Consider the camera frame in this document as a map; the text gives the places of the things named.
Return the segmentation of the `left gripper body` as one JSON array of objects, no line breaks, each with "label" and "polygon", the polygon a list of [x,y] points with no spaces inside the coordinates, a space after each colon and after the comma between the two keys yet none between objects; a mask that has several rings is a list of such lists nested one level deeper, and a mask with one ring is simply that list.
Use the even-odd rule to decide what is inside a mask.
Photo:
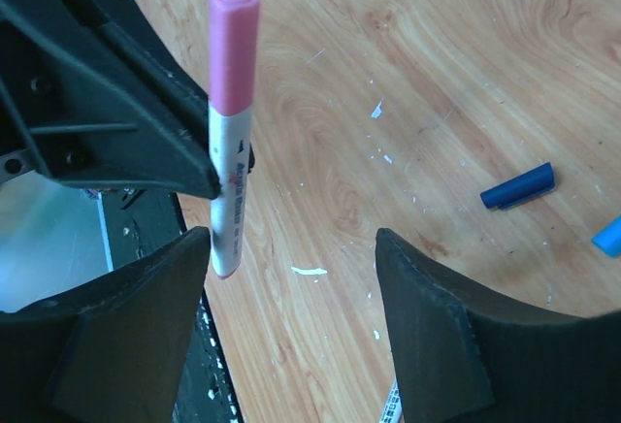
[{"label": "left gripper body", "polygon": [[1,70],[2,181],[34,171],[53,177],[53,145],[35,130],[53,122],[53,78],[42,68]]}]

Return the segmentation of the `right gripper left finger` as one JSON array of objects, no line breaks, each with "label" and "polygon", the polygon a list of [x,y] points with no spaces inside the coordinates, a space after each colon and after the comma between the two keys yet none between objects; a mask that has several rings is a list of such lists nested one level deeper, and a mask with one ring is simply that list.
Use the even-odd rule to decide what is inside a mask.
[{"label": "right gripper left finger", "polygon": [[[211,237],[195,227],[178,240],[201,258],[203,287]],[[1,315],[1,419],[4,422],[116,422],[122,405],[117,341],[122,308],[143,269],[102,277]]]}]

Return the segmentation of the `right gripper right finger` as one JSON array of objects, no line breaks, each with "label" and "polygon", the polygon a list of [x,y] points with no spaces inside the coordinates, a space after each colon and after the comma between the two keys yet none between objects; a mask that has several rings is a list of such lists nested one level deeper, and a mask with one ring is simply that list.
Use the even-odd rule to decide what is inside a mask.
[{"label": "right gripper right finger", "polygon": [[388,228],[376,274],[408,422],[616,422],[620,315],[580,318],[496,292]]}]

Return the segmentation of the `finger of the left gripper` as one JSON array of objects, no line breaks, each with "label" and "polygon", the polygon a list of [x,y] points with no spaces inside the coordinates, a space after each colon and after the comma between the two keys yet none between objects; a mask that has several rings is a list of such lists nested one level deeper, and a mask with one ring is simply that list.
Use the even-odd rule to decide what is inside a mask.
[{"label": "finger of the left gripper", "polygon": [[97,190],[212,199],[208,97],[130,0],[1,0],[1,145]]},{"label": "finger of the left gripper", "polygon": [[53,174],[211,174],[208,94],[134,0],[28,0],[28,68],[53,78]]}]

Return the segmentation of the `dark blue cap marker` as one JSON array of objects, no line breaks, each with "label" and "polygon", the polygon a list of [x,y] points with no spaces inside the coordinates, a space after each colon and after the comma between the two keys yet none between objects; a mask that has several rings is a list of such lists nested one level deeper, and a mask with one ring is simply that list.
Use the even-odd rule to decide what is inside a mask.
[{"label": "dark blue cap marker", "polygon": [[402,419],[402,415],[403,408],[398,382],[397,379],[394,379],[378,422],[399,423]]}]

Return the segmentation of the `red pink cap marker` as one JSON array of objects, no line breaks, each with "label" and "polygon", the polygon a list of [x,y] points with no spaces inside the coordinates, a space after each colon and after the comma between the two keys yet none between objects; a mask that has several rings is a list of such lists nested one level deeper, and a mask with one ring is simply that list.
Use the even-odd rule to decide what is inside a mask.
[{"label": "red pink cap marker", "polygon": [[227,278],[242,258],[260,1],[208,2],[208,139],[221,186],[211,201],[212,267]]}]

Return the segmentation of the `light blue pen cap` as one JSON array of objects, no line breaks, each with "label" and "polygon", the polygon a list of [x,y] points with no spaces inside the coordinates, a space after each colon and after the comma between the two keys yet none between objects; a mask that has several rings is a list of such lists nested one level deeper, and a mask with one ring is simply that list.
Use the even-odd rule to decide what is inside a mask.
[{"label": "light blue pen cap", "polygon": [[618,257],[621,253],[621,216],[617,216],[604,229],[598,232],[592,243],[609,257]]}]

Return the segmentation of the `dark blue pen cap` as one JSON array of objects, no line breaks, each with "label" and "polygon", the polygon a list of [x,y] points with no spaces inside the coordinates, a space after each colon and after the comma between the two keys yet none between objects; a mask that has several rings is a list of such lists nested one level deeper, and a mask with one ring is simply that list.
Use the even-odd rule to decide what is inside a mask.
[{"label": "dark blue pen cap", "polygon": [[480,199],[487,209],[506,210],[549,192],[555,185],[553,167],[550,163],[544,163],[481,192]]}]

